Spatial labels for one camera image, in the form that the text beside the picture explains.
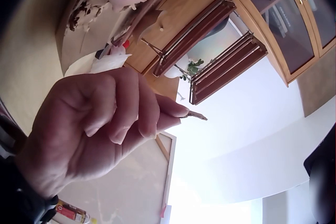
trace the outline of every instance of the small stick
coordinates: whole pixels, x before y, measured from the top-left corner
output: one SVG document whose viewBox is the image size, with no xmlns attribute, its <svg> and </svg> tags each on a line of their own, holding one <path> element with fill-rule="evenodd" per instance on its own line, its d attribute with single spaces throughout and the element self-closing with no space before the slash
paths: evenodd
<svg viewBox="0 0 336 224">
<path fill-rule="evenodd" d="M 180 117 L 180 118 L 187 118 L 189 116 L 194 116 L 194 117 L 197 117 L 197 118 L 199 118 L 201 120 L 205 120 L 205 121 L 208 120 L 204 115 L 202 115 L 200 113 L 197 113 L 197 112 L 194 112 L 194 111 L 189 111 L 188 115 Z"/>
</svg>

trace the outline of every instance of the plastic bag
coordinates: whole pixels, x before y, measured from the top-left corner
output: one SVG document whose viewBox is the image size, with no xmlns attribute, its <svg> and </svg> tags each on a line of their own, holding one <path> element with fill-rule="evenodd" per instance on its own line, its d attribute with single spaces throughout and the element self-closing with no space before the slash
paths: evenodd
<svg viewBox="0 0 336 224">
<path fill-rule="evenodd" d="M 120 68 L 124 65 L 129 56 L 131 56 L 131 54 L 126 54 L 124 46 L 115 47 L 112 45 L 108 55 L 103 56 L 101 59 L 94 59 L 90 74 Z"/>
</svg>

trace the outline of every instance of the bottle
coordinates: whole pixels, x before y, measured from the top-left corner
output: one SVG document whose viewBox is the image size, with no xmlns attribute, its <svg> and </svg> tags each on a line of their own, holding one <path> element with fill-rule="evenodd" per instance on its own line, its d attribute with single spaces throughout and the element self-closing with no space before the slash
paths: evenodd
<svg viewBox="0 0 336 224">
<path fill-rule="evenodd" d="M 82 224 L 97 224 L 97 220 L 95 218 L 91 218 L 87 212 L 60 199 L 56 205 L 56 211 L 65 217 Z"/>
</svg>

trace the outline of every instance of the red bottle cap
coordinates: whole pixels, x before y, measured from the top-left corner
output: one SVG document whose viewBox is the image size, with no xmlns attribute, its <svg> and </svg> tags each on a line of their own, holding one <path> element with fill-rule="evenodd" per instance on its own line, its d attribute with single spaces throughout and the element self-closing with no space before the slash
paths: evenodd
<svg viewBox="0 0 336 224">
<path fill-rule="evenodd" d="M 126 40 L 126 42 L 123 43 L 123 47 L 125 47 L 125 49 L 129 47 L 129 40 Z"/>
</svg>

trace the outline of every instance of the brown wooden blind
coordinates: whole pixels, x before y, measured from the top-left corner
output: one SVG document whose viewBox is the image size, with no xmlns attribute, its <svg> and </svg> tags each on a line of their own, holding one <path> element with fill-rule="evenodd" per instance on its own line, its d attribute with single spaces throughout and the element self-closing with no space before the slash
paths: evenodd
<svg viewBox="0 0 336 224">
<path fill-rule="evenodd" d="M 265 55 L 265 45 L 246 32 L 191 78 L 189 102 L 199 104 Z"/>
<path fill-rule="evenodd" d="M 163 55 L 154 70 L 154 75 L 158 77 L 168 71 L 183 55 L 235 9 L 236 5 L 231 0 L 213 1 L 162 50 Z"/>
</svg>

